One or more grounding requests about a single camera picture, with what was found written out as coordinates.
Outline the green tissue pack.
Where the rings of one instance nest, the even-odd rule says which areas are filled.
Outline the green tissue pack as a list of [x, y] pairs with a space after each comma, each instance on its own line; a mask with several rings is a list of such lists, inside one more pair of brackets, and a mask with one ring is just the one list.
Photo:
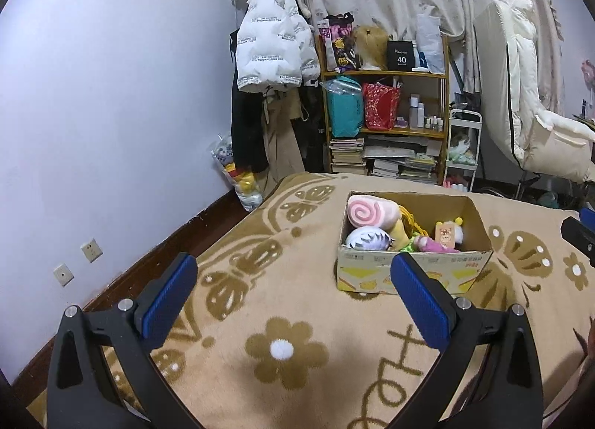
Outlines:
[[401, 249], [401, 253], [413, 253], [416, 250], [417, 249], [415, 247], [415, 243], [411, 241], [409, 244], [407, 244], [405, 247]]

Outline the wall socket upper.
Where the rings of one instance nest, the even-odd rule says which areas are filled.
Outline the wall socket upper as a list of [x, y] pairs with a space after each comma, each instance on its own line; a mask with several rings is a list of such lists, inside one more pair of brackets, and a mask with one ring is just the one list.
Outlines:
[[81, 251], [89, 263], [96, 261], [96, 259], [100, 258], [103, 254], [102, 249], [94, 238], [86, 244], [83, 244]]

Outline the yellow plush toy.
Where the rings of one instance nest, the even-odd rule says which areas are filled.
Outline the yellow plush toy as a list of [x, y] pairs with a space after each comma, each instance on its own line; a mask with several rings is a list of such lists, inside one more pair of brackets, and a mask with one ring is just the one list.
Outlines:
[[415, 217], [402, 205], [394, 227], [389, 231], [392, 238], [390, 250], [400, 252], [414, 237], [428, 236], [429, 233], [415, 220]]

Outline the pink white plush bunny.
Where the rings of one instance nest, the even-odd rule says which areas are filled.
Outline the pink white plush bunny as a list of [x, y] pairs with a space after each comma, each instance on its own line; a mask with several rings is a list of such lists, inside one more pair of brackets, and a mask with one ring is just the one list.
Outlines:
[[454, 247], [447, 247], [439, 241], [433, 240], [428, 236], [417, 236], [412, 239], [415, 249], [421, 253], [431, 254], [456, 254], [458, 252]]

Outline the white trolley cart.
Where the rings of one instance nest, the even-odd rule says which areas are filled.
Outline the white trolley cart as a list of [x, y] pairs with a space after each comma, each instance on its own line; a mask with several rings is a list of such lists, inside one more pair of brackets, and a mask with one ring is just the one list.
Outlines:
[[479, 166], [483, 128], [481, 113], [450, 109], [443, 186], [471, 192]]

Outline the cardboard box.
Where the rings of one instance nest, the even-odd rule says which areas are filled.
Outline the cardboard box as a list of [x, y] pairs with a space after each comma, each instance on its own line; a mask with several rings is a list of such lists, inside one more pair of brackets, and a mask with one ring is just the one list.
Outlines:
[[454, 295], [466, 293], [493, 253], [480, 214], [467, 196], [417, 192], [351, 192], [383, 197], [404, 206], [415, 220], [435, 239], [437, 221], [463, 218], [464, 241], [456, 254], [431, 254], [415, 251], [358, 251], [345, 246], [353, 227], [347, 217], [347, 202], [337, 251], [336, 284], [351, 294], [378, 295], [396, 292], [391, 281], [390, 266], [399, 254], [409, 254], [430, 276]]

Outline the black box marked 40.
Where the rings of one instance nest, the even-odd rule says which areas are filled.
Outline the black box marked 40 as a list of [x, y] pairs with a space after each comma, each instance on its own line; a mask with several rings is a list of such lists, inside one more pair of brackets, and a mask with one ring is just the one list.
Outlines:
[[386, 63], [391, 71], [412, 71], [415, 67], [414, 44], [411, 41], [389, 40]]

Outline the pink swiss roll plush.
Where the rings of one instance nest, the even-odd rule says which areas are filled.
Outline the pink swiss roll plush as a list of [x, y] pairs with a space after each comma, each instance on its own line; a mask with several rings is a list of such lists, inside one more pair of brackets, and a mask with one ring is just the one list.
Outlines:
[[379, 227], [391, 230], [401, 219], [401, 209], [390, 199], [353, 194], [347, 201], [347, 217], [353, 227]]

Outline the blonde wig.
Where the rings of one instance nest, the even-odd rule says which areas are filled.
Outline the blonde wig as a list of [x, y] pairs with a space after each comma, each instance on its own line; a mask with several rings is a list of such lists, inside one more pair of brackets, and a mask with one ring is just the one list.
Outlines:
[[358, 26], [353, 31], [362, 70], [384, 70], [388, 35], [377, 26]]

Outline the red bag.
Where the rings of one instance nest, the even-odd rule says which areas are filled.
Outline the red bag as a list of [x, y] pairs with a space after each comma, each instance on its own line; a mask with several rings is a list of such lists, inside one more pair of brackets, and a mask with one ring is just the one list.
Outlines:
[[401, 85], [364, 83], [364, 120], [368, 130], [386, 132], [394, 128], [398, 103], [401, 100]]

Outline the teal bag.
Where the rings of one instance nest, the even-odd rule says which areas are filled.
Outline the teal bag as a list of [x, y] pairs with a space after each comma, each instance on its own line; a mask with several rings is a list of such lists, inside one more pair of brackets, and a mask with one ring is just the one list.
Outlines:
[[331, 132], [335, 138], [356, 137], [364, 123], [364, 100], [362, 86], [349, 76], [340, 75], [323, 84]]

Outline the white purple plush doll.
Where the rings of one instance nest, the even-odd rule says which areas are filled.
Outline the white purple plush doll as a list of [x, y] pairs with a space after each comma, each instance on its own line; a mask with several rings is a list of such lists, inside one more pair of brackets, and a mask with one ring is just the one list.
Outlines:
[[392, 238], [380, 227], [357, 227], [346, 237], [345, 246], [358, 251], [387, 251]]

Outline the wall socket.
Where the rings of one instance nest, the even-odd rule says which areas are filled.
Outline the wall socket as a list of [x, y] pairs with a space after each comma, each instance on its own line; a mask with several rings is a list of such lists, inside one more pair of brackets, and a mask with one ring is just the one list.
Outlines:
[[100, 258], [103, 254], [102, 249], [94, 238], [86, 244], [83, 244], [81, 251], [89, 263], [96, 261], [96, 259]]
[[75, 278], [72, 271], [65, 264], [61, 264], [54, 269], [54, 277], [58, 280], [61, 287], [65, 287]]

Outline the wall socket lower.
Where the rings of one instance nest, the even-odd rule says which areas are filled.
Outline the wall socket lower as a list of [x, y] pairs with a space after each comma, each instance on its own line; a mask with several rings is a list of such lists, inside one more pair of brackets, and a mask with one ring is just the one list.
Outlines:
[[54, 277], [58, 280], [61, 287], [65, 287], [75, 278], [72, 271], [65, 264], [61, 264], [54, 269]]

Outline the plastic bag of toys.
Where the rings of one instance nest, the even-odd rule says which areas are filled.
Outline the plastic bag of toys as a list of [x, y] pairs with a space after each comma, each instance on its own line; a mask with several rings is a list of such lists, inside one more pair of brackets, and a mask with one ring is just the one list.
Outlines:
[[242, 207], [247, 212], [256, 210], [262, 203], [262, 193], [253, 172], [249, 168], [237, 166], [231, 136], [218, 137], [212, 145], [211, 154], [217, 167], [235, 191]]

